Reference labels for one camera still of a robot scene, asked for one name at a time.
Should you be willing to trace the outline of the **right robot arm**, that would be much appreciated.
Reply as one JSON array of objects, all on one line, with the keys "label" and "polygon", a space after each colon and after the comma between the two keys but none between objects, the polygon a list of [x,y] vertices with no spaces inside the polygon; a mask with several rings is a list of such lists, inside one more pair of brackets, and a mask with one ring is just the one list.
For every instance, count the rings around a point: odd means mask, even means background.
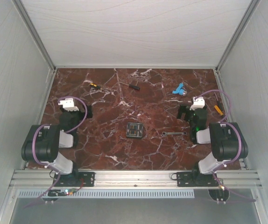
[{"label": "right robot arm", "polygon": [[210,144],[211,152],[196,163],[189,174],[177,173],[177,180],[187,185],[216,186],[213,172],[229,163],[248,156],[248,146],[236,122],[207,122],[206,107],[191,109],[180,105],[177,118],[185,114],[184,120],[190,125],[190,140],[195,145]]}]

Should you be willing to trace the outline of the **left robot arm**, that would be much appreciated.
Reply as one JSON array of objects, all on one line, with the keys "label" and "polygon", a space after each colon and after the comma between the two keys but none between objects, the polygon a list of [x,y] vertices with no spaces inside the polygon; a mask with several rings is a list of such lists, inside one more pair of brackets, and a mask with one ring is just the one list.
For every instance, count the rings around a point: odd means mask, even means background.
[{"label": "left robot arm", "polygon": [[81,175],[72,160],[63,156],[59,149],[75,148],[79,136],[77,125],[84,118],[92,118],[92,106],[83,106],[83,111],[67,111],[61,109],[59,124],[32,125],[21,148],[24,161],[33,161],[61,174],[61,178],[69,185],[75,186],[80,182]]}]

